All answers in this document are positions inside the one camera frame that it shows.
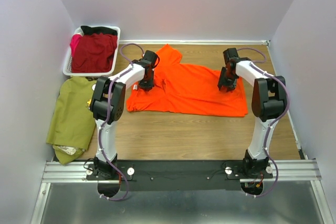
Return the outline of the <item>orange t shirt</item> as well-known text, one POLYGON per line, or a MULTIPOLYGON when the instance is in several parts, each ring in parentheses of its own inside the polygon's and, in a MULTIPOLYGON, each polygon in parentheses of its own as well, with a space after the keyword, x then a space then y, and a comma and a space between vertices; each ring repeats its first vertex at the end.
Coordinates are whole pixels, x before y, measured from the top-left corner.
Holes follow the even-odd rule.
POLYGON ((159 111, 207 116, 244 117, 248 113, 242 79, 233 91, 218 88, 219 70, 181 63, 182 54, 170 45, 158 50, 154 87, 134 84, 127 100, 129 112, 159 111))

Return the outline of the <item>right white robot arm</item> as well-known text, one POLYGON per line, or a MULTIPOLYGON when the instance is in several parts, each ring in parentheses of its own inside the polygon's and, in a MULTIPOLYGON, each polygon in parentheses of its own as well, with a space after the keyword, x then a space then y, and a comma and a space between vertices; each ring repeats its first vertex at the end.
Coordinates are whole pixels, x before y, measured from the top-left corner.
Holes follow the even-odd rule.
POLYGON ((240 57, 236 48, 223 51, 218 89, 234 91, 239 79, 245 79, 253 87, 251 109, 255 116, 254 133, 245 157, 237 171, 244 177, 265 175, 268 170, 269 145, 278 121, 289 109, 289 95, 282 76, 273 76, 261 70, 247 57, 240 57))

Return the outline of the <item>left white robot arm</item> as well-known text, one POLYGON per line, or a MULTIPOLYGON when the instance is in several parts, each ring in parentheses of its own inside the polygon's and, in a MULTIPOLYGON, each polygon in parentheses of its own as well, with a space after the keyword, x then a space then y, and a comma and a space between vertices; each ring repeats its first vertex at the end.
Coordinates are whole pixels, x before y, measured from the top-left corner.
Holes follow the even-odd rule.
POLYGON ((147 50, 141 59, 132 60, 121 72, 97 79, 89 105, 98 130, 97 152, 91 168, 97 179, 110 180, 119 176, 115 139, 117 121, 124 110, 125 93, 134 84, 145 91, 151 90, 154 69, 159 62, 159 56, 147 50))

